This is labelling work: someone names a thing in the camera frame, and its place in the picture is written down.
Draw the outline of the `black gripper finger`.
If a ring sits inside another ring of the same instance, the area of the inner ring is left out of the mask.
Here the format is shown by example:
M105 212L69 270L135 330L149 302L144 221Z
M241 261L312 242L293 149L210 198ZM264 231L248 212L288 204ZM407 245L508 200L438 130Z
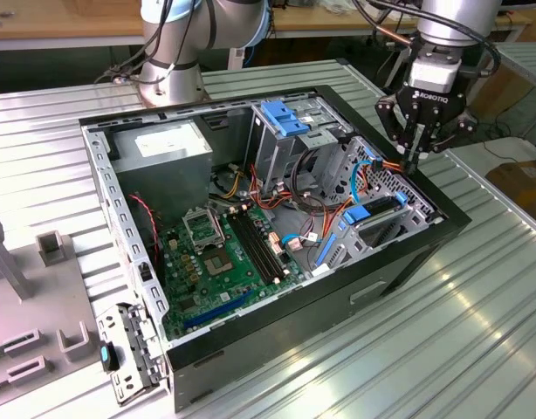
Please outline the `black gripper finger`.
M406 110L402 110L405 124L398 120L395 107L398 105L395 96L381 97L376 105L375 111L379 116L382 126L388 138L397 146L402 154L401 170L412 175L416 172L418 157L416 153L416 128L419 116L419 103L412 102Z
M419 161L426 159L427 155L455 148L463 138L474 133L476 133L476 118L469 113L462 113L454 120L444 123L439 121L438 114L433 114L430 121L423 125L419 138L412 145L410 174L416 172Z

